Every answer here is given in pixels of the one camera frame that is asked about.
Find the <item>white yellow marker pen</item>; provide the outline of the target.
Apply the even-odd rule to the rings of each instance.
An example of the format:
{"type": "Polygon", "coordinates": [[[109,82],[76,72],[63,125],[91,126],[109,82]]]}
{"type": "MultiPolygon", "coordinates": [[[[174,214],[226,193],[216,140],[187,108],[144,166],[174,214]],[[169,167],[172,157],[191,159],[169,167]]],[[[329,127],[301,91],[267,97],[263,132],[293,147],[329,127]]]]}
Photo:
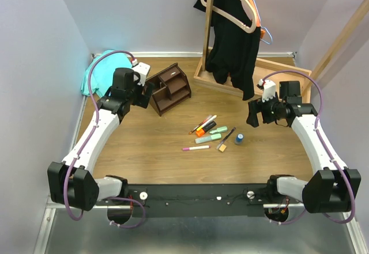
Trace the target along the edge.
{"type": "Polygon", "coordinates": [[[215,120],[215,118],[217,117],[217,115],[213,115],[211,116],[209,119],[207,119],[204,123],[202,123],[198,128],[197,131],[199,131],[200,129],[202,129],[203,127],[205,127],[207,124],[209,124],[210,122],[212,122],[213,120],[215,120]]]}

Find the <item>pale mint highlighter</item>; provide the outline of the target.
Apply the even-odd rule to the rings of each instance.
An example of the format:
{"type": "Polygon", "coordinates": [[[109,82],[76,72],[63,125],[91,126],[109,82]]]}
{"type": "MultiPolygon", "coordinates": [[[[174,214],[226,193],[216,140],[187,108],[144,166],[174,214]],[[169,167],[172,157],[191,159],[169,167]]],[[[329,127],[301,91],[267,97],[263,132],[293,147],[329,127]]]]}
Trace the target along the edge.
{"type": "Polygon", "coordinates": [[[195,139],[195,143],[196,144],[200,144],[200,143],[205,143],[205,142],[210,142],[210,141],[216,141],[222,138],[222,135],[220,133],[217,134],[213,134],[213,135],[208,135],[205,137],[199,137],[197,139],[195,139]]]}

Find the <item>orange black highlighter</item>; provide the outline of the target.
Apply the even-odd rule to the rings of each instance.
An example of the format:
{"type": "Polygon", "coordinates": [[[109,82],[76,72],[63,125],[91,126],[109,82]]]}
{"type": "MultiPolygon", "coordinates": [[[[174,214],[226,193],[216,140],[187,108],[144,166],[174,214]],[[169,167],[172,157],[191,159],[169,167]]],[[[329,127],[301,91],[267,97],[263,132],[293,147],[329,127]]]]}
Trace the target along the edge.
{"type": "Polygon", "coordinates": [[[210,123],[208,123],[207,125],[205,125],[203,128],[201,128],[200,130],[196,131],[197,137],[203,136],[206,132],[208,132],[209,130],[211,130],[216,125],[217,124],[216,124],[215,121],[211,121],[210,123]]]}

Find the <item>red marker pen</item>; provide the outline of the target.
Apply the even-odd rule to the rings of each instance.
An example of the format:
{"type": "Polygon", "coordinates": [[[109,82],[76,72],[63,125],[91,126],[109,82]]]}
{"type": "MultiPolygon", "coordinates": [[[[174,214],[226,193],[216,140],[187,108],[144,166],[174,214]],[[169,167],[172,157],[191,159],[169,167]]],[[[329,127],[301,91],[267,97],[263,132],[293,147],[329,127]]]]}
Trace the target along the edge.
{"type": "Polygon", "coordinates": [[[206,123],[209,119],[212,118],[212,115],[209,115],[206,119],[204,119],[202,122],[200,122],[197,126],[195,126],[190,132],[189,135],[195,132],[199,127],[201,127],[204,123],[206,123]]]}

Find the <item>white pink marker pen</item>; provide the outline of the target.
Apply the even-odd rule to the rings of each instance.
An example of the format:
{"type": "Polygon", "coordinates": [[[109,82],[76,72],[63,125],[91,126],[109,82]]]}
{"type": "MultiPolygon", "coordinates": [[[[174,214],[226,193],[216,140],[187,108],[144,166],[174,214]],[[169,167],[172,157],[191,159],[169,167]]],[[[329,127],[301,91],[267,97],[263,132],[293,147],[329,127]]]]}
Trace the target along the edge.
{"type": "Polygon", "coordinates": [[[185,147],[182,149],[182,151],[194,151],[194,150],[203,150],[203,149],[210,149],[210,146],[203,145],[203,146],[185,147]]]}

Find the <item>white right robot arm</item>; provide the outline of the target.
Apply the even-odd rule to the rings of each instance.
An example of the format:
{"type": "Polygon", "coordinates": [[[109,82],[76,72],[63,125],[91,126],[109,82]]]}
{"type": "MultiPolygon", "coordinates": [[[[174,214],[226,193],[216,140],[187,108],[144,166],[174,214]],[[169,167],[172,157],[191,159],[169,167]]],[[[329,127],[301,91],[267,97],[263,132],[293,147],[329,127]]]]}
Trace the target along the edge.
{"type": "Polygon", "coordinates": [[[265,124],[284,119],[298,136],[313,170],[309,181],[290,175],[274,175],[268,180],[265,196],[278,203],[286,196],[303,203],[309,213],[356,211],[355,198],[361,182],[356,169],[349,169],[333,149],[320,124],[320,112],[310,103],[303,103],[298,81],[285,81],[278,95],[276,85],[261,79],[262,96],[248,103],[247,124],[258,127],[258,115],[265,124]]]}

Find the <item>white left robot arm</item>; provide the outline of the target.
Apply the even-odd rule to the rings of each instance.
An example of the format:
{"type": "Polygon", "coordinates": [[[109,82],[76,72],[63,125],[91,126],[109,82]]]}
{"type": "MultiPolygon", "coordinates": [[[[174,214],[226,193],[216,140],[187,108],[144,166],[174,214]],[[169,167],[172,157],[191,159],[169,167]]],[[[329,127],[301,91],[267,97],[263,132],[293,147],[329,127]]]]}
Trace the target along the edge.
{"type": "Polygon", "coordinates": [[[91,210],[103,199],[115,205],[127,201],[127,180],[118,176],[94,179],[96,161],[104,145],[119,127],[131,105],[146,108],[153,84],[145,85],[150,71],[140,62],[132,69],[117,68],[112,86],[98,102],[98,111],[82,137],[61,162],[52,162],[47,169],[51,200],[83,211],[91,210]]]}

